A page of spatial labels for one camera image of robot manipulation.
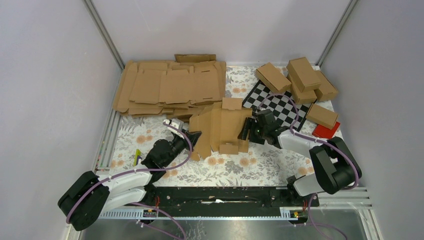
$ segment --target brown box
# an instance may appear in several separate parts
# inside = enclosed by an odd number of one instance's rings
[[[194,147],[193,160],[209,157],[211,149],[220,154],[249,151],[249,141],[238,139],[245,119],[252,116],[252,109],[243,108],[242,101],[241,98],[223,98],[222,102],[206,106],[190,118],[189,131],[202,131]]]
[[[321,80],[321,85],[319,88],[314,90],[317,100],[319,102],[333,100],[337,94],[339,94],[339,91],[331,84],[331,82],[329,82],[329,80],[320,70],[315,71],[315,73]]]
[[[290,60],[287,65],[287,70],[292,81],[296,83],[302,93],[304,91],[318,89],[321,85],[320,78],[317,76],[306,57]]]
[[[339,114],[322,106],[312,104],[306,114],[306,119],[316,124],[332,129],[339,118]]]
[[[295,104],[310,104],[317,100],[317,96],[315,95],[314,90],[301,92],[296,83],[292,81],[290,74],[287,77],[291,81],[290,89],[291,93],[293,94]]]
[[[275,94],[282,94],[290,88],[290,81],[272,63],[259,67],[255,76]]]

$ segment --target cable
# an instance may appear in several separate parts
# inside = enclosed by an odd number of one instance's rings
[[[275,96],[282,96],[282,97],[285,97],[285,98],[287,98],[289,101],[290,101],[290,103],[291,103],[291,105],[293,105],[293,108],[294,108],[294,110],[296,111],[296,119],[291,123],[291,125],[290,125],[290,132],[294,135],[294,136],[298,136],[298,137],[300,137],[300,138],[303,138],[303,139],[306,139],[306,140],[309,140],[309,141],[316,141],[317,143],[320,143],[320,144],[324,144],[324,145],[326,145],[326,146],[328,146],[328,147],[330,147],[332,150],[334,150],[334,151],[336,151],[338,154],[340,154],[345,160],[346,160],[346,162],[350,165],[350,167],[353,169],[353,173],[354,173],[354,176],[355,176],[355,182],[354,182],[354,184],[352,185],[352,186],[349,186],[349,187],[345,187],[345,188],[343,188],[343,190],[350,190],[350,189],[354,189],[357,185],[358,185],[358,183],[359,183],[359,174],[358,174],[358,170],[356,169],[356,167],[354,166],[354,164],[353,164],[353,162],[349,159],[349,157],[345,154],[345,153],[343,153],[342,151],[340,151],[337,147],[335,147],[335,146],[333,146],[333,145],[331,145],[330,143],[328,143],[328,142],[326,142],[326,141],[324,141],[324,140],[321,140],[321,139],[317,139],[317,138],[315,138],[315,137],[311,137],[311,136],[308,136],[308,135],[304,135],[304,134],[302,134],[302,133],[300,133],[300,132],[297,132],[297,131],[295,131],[293,128],[294,128],[294,126],[295,126],[295,123],[299,120],[299,111],[298,111],[298,108],[296,107],[296,104],[295,104],[295,102],[293,102],[293,100],[290,98],[290,97],[288,97],[288,96],[286,96],[286,95],[284,95],[283,93],[272,93],[272,94],[270,94],[270,95],[268,95],[268,96],[266,96],[265,97],[265,99],[261,102],[261,103],[259,103],[259,105],[257,106],[257,108],[258,109],[260,109],[260,107],[262,106],[262,104],[264,104],[264,102],[266,101],[266,100],[268,100],[269,98],[271,98],[271,97],[275,97]],[[313,193],[312,194],[312,196],[310,197],[310,200],[309,200],[309,202],[308,202],[308,204],[307,204],[307,215],[308,215],[308,218],[310,219],[310,222],[311,222],[311,224],[315,227],[315,229],[322,235],[322,236],[324,236],[326,239],[332,239],[331,237],[329,237],[329,236],[327,236],[327,235],[325,235],[321,230],[319,230],[318,229],[318,226],[321,226],[321,227],[327,227],[327,228],[332,228],[332,229],[335,229],[336,231],[338,231],[339,233],[341,233],[346,239],[348,239],[348,237],[346,236],[346,234],[344,233],[344,232],[342,232],[340,229],[338,229],[337,227],[335,227],[335,226],[333,226],[333,225],[329,225],[329,224],[320,224],[320,223],[315,223],[314,222],[314,220],[312,219],[312,215],[311,215],[311,203],[312,203],[312,200],[313,200],[313,198],[315,197],[317,195],[317,193]]]
[[[346,233],[344,233],[342,230],[340,230],[339,228],[337,228],[337,227],[335,227],[333,225],[324,224],[324,223],[315,223],[315,225],[318,226],[318,227],[334,229],[337,232],[339,232],[341,235],[343,235],[343,237],[345,239],[348,239],[348,236],[346,235]],[[313,226],[313,225],[312,225],[312,223],[303,223],[303,224],[296,224],[295,226],[293,226],[291,224],[290,225],[283,225],[281,227],[283,227],[283,228],[293,227],[294,228],[294,227],[307,227],[307,226]]]
[[[181,167],[182,165],[184,165],[185,163],[187,163],[188,161],[189,161],[189,159],[191,158],[191,156],[192,156],[192,153],[193,153],[193,145],[192,145],[192,143],[190,142],[190,140],[189,140],[189,138],[182,132],[182,131],[180,131],[179,129],[177,129],[177,128],[175,128],[175,127],[173,127],[173,126],[171,126],[171,125],[168,125],[168,124],[166,124],[166,123],[163,123],[163,125],[165,125],[166,127],[168,127],[168,128],[171,128],[171,129],[173,129],[173,130],[175,130],[175,131],[177,131],[179,134],[181,134],[183,137],[184,137],[184,139],[187,141],[187,143],[188,143],[188,156],[187,156],[187,158],[183,161],[183,162],[181,162],[180,164],[178,164],[178,165],[175,165],[175,166],[172,166],[172,167],[167,167],[167,168],[141,168],[141,169],[137,169],[136,170],[136,172],[151,172],[151,171],[154,171],[154,172],[161,172],[161,171],[169,171],[169,170],[173,170],[173,169],[176,169],[176,168],[179,168],[179,167]],[[118,177],[121,177],[121,176],[123,176],[123,175],[127,175],[127,174],[132,174],[132,173],[134,173],[134,170],[128,170],[128,171],[124,171],[124,172],[121,172],[121,173],[118,173],[118,174],[115,174],[115,175],[113,175],[111,178],[105,178],[105,179],[103,179],[103,180],[101,180],[101,181],[99,181],[99,182],[97,182],[96,184],[94,184],[92,187],[90,187],[90,189],[88,189],[79,199],[78,199],[78,201],[76,201],[76,203],[75,203],[75,205],[71,208],[71,210],[69,211],[69,213],[67,214],[67,216],[66,216],[66,223],[67,224],[70,224],[71,222],[70,222],[70,218],[71,218],[71,216],[72,216],[72,214],[75,212],[75,209],[77,209],[77,207],[81,204],[81,202],[94,190],[94,189],[96,189],[99,185],[101,185],[102,183],[105,183],[105,182],[107,182],[107,181],[109,181],[109,180],[112,180],[112,179],[115,179],[115,178],[118,178]],[[152,207],[152,206],[147,206],[147,205],[144,205],[144,204],[141,204],[141,203],[138,203],[138,205],[143,205],[143,207],[148,207],[148,208],[153,208],[153,209],[156,209],[157,211],[159,211],[159,212],[161,212],[161,213],[163,213],[164,215],[166,215],[168,218],[170,218],[171,220],[173,220],[175,223],[176,223],[176,225],[178,226],[178,228],[182,231],[182,234],[184,235],[184,239],[186,239],[186,233],[184,232],[184,230],[183,230],[183,228],[181,227],[181,225],[179,225],[176,221],[175,221],[175,219],[173,219],[168,213],[166,213],[165,211],[163,211],[163,210],[160,210],[160,209],[158,209],[158,208],[156,208],[156,207]],[[158,230],[158,231],[160,231],[160,232],[162,232],[162,233],[165,233],[165,234],[167,234],[167,235],[169,235],[169,236],[171,236],[171,237],[173,237],[172,235],[170,235],[170,233],[168,233],[168,232],[165,232],[164,230],[161,230],[161,229],[157,229],[157,228],[155,228],[155,227],[153,227],[153,226],[148,226],[148,227],[151,227],[152,229],[156,229],[156,230]]]
[[[295,119],[295,120],[291,123],[291,125],[290,125],[290,132],[291,132],[293,135],[298,136],[298,137],[301,137],[301,138],[303,138],[303,139],[306,139],[306,140],[309,140],[309,141],[315,141],[315,140],[316,140],[316,138],[315,138],[315,137],[311,137],[311,136],[304,135],[304,134],[302,134],[302,133],[300,133],[300,132],[297,132],[297,131],[295,131],[295,130],[293,129],[293,128],[294,128],[294,126],[295,126],[295,123],[299,120],[299,111],[298,111],[298,108],[296,107],[295,102],[293,102],[293,100],[292,100],[290,97],[288,97],[288,96],[284,95],[283,93],[273,93],[273,94],[270,94],[270,95],[266,96],[266,97],[265,97],[265,99],[264,99],[261,103],[259,103],[259,105],[257,106],[257,108],[259,109],[259,108],[262,106],[262,104],[264,104],[264,102],[265,102],[267,99],[269,99],[269,98],[271,98],[271,97],[275,97],[275,96],[283,96],[283,97],[286,97],[286,98],[290,101],[291,105],[293,105],[294,110],[296,111],[296,119]],[[321,140],[321,139],[317,139],[317,140],[316,140],[316,142],[317,142],[317,143],[320,143],[320,144],[324,144],[324,145],[326,145],[326,146],[330,147],[332,150],[336,151],[338,154],[340,154],[340,155],[341,155],[341,156],[342,156],[342,157],[346,160],[346,162],[350,165],[350,167],[352,167],[352,169],[353,169],[353,173],[354,173],[354,175],[355,175],[355,182],[354,182],[354,184],[353,184],[352,186],[350,186],[350,187],[346,187],[346,188],[344,188],[344,189],[345,189],[345,190],[350,190],[350,189],[355,188],[355,187],[358,185],[358,183],[359,183],[359,174],[358,174],[358,170],[357,170],[357,169],[356,169],[356,167],[354,166],[353,162],[349,159],[349,157],[348,157],[348,156],[346,156],[346,154],[344,154],[342,151],[340,151],[337,147],[335,147],[335,146],[331,145],[330,143],[328,143],[328,142],[326,142],[326,141],[323,141],[323,140]]]
[[[179,230],[181,230],[181,232],[182,232],[182,235],[183,235],[183,238],[180,238],[180,237],[177,237],[177,236],[175,236],[175,235],[172,235],[171,233],[169,233],[169,232],[167,232],[167,231],[165,231],[165,230],[162,230],[162,229],[160,229],[160,228],[157,228],[157,227],[155,227],[155,226],[150,226],[149,224],[144,224],[144,225],[142,225],[142,226],[146,226],[146,227],[148,227],[148,228],[151,228],[151,229],[154,229],[154,230],[157,230],[157,231],[159,231],[159,232],[161,232],[161,233],[163,233],[163,234],[166,234],[166,235],[168,235],[168,236],[170,236],[171,238],[174,238],[174,239],[178,239],[178,240],[185,240],[185,239],[187,239],[187,235],[186,235],[186,232],[184,231],[184,229],[183,229],[183,227],[171,216],[171,215],[169,215],[167,212],[165,212],[164,210],[161,210],[161,209],[159,209],[159,208],[157,208],[157,207],[153,207],[153,206],[149,206],[149,205],[145,205],[145,204],[142,204],[142,203],[139,203],[139,202],[133,202],[133,203],[131,203],[131,204],[133,204],[133,205],[137,205],[137,206],[140,206],[140,207],[145,207],[145,208],[149,208],[149,209],[154,209],[154,210],[156,210],[157,212],[160,212],[160,213],[162,213],[162,214],[164,214],[165,216],[167,216],[169,219],[171,219],[174,223],[175,223],[175,225],[179,228]]]

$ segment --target stack of flattened cardboard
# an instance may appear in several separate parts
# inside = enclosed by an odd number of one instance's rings
[[[210,54],[176,54],[175,59],[129,61],[113,109],[133,117],[168,114],[188,122],[205,106],[222,100],[224,61],[216,61],[216,56]]]
[[[223,98],[222,102],[206,106],[190,118],[189,131],[202,134],[194,146],[191,159],[199,161],[211,155],[211,149],[220,154],[238,154],[249,151],[249,141],[238,139],[251,108],[242,107],[241,98]]]

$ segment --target closed cardboard box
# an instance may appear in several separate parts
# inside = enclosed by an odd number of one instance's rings
[[[287,70],[292,81],[296,83],[302,93],[318,89],[321,85],[320,78],[306,57],[290,60]]]
[[[331,84],[331,82],[329,82],[329,80],[320,70],[317,70],[315,72],[321,80],[321,85],[318,87],[318,89],[314,90],[317,100],[319,102],[333,100],[337,96],[337,94],[339,94],[339,91],[337,91],[337,89]]]
[[[290,88],[290,81],[272,63],[256,69],[256,77],[274,94],[282,94]]]
[[[293,95],[295,104],[311,104],[317,100],[314,90],[301,92],[296,83],[292,81],[290,74],[288,75],[288,79],[291,81],[291,94]]]
[[[322,125],[328,129],[333,129],[338,118],[339,115],[337,113],[316,104],[312,104],[306,114],[307,120]]]

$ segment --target white wall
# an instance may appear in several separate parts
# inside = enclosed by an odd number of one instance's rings
[[[422,239],[424,1],[360,1],[323,64],[385,240]]]
[[[349,0],[94,0],[124,62],[215,53],[229,64],[316,62]]]
[[[0,3],[0,239],[58,240],[120,70],[81,0]]]

